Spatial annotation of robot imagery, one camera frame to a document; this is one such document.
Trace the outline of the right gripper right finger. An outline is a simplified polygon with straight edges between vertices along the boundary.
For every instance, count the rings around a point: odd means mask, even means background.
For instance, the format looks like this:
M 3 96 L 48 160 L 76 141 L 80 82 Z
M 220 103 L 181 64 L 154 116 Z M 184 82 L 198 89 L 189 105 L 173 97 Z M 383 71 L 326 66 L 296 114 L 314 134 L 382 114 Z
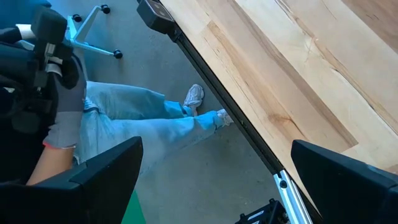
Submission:
M 398 224 L 398 175 L 303 140 L 291 157 L 324 224 Z

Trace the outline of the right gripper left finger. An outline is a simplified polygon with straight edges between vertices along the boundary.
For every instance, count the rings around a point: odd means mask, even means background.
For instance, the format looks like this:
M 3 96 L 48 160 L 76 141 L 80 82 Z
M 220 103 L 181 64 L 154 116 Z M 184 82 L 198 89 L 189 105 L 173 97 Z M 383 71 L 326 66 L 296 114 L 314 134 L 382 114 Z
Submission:
M 36 185 L 0 185 L 0 224 L 120 224 L 143 157 L 133 137 Z

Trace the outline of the person's forearm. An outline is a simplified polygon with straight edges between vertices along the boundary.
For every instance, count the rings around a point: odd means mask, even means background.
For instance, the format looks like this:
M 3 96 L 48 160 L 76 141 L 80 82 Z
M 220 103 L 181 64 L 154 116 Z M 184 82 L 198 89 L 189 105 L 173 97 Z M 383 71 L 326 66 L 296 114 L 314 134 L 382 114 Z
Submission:
M 75 146 L 55 148 L 45 146 L 26 185 L 35 185 L 72 168 Z

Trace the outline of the green object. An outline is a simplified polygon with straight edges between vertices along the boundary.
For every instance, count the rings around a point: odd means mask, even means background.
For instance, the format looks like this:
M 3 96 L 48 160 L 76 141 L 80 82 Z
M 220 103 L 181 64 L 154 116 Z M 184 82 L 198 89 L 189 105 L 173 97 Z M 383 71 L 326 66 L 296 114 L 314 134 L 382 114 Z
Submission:
M 146 224 L 146 219 L 144 218 L 139 198 L 135 190 L 131 195 L 121 224 Z

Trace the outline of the person's hand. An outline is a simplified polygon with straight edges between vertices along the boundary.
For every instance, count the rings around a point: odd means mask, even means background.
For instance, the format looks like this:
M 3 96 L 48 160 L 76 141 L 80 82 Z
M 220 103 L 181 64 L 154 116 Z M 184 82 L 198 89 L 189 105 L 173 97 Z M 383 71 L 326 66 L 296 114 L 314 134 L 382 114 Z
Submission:
M 86 97 L 86 79 L 80 59 L 72 56 L 61 65 L 49 63 L 49 83 L 55 119 L 44 146 L 66 149 L 80 140 L 80 127 Z

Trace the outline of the black plastic crate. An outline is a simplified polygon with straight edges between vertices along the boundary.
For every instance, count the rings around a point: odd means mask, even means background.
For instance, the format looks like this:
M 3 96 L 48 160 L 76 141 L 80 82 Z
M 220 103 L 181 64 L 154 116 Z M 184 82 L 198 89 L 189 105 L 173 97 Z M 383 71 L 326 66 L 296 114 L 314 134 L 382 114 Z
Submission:
M 240 214 L 235 224 L 290 224 L 283 205 L 273 198 L 269 203 L 247 215 Z

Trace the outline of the person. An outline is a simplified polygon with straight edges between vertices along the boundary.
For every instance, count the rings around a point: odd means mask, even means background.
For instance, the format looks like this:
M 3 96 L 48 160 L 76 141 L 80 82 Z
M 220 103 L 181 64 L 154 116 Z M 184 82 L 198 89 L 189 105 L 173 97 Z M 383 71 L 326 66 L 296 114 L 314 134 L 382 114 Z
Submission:
M 134 137 L 142 139 L 143 172 L 163 158 L 230 125 L 226 110 L 198 114 L 204 90 L 194 84 L 183 103 L 146 88 L 86 80 L 86 97 L 72 166 Z

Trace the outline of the white chair base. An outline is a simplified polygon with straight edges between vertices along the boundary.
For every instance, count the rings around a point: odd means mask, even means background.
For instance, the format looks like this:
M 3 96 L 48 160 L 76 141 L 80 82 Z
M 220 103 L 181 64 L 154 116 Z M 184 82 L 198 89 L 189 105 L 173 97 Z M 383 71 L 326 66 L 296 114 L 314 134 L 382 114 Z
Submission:
M 110 7 L 107 4 L 102 4 L 100 6 L 95 6 L 91 12 L 88 14 L 85 20 L 79 15 L 74 14 L 72 16 L 67 17 L 67 31 L 66 31 L 66 39 L 70 42 L 70 44 L 74 48 L 80 48 L 84 50 L 89 50 L 92 52 L 96 52 L 103 55 L 113 56 L 116 59 L 121 59 L 123 57 L 123 53 L 116 49 L 113 52 L 95 47 L 93 45 L 84 42 L 88 32 L 93 25 L 97 13 L 102 12 L 104 14 L 109 14 L 111 12 Z

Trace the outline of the silver metal bracket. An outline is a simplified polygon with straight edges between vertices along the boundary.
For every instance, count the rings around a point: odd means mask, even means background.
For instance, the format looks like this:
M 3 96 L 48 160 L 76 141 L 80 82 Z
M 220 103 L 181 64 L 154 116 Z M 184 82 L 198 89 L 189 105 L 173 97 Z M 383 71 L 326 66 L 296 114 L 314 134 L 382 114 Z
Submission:
M 290 224 L 313 224 L 299 190 L 285 170 L 273 175 Z

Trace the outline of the black table frame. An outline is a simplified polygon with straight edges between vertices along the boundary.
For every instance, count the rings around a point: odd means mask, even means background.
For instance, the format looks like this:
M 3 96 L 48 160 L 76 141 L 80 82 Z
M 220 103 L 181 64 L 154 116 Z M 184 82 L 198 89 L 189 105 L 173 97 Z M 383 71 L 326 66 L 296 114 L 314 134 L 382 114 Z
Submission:
M 193 34 L 174 23 L 168 36 L 225 106 L 270 173 L 285 170 L 297 184 L 312 221 L 322 224 L 290 157 L 299 128 L 262 77 L 268 71 L 256 70 L 243 48 L 214 22 Z

